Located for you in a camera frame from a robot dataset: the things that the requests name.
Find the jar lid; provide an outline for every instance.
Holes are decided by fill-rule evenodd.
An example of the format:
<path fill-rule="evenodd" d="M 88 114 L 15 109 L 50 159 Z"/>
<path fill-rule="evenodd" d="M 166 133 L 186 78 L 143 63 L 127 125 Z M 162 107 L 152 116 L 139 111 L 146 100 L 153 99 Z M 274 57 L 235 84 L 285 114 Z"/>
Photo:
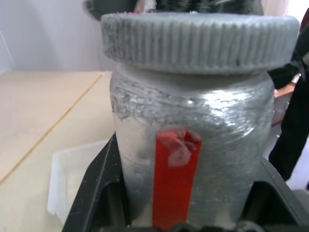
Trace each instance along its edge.
<path fill-rule="evenodd" d="M 108 57 L 171 73 L 271 70 L 290 61 L 299 32 L 289 16 L 108 14 L 101 24 Z"/>

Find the red strip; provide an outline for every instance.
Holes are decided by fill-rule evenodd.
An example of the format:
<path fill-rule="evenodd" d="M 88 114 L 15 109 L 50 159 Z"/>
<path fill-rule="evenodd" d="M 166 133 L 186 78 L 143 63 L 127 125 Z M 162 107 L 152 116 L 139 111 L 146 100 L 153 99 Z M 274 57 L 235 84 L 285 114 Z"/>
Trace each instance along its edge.
<path fill-rule="evenodd" d="M 201 146 L 200 137 L 192 131 L 169 130 L 157 134 L 154 227 L 167 230 L 186 222 Z"/>

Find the plastic container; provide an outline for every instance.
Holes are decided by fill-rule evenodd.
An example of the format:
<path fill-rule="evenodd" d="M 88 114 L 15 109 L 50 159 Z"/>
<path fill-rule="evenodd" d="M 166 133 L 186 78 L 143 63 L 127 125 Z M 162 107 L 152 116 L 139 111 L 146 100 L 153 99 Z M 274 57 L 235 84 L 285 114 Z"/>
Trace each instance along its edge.
<path fill-rule="evenodd" d="M 65 223 L 87 167 L 108 140 L 69 148 L 53 155 L 47 210 Z"/>

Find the white wall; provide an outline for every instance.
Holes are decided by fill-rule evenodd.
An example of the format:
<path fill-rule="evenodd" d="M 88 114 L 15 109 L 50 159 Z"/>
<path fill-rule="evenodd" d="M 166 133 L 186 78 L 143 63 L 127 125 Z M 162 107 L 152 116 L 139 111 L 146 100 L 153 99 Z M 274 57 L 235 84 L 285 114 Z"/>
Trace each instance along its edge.
<path fill-rule="evenodd" d="M 12 58 L 9 68 L 113 70 L 115 63 L 102 51 L 100 24 L 87 14 L 82 3 L 82 0 L 1 0 L 0 31 Z"/>

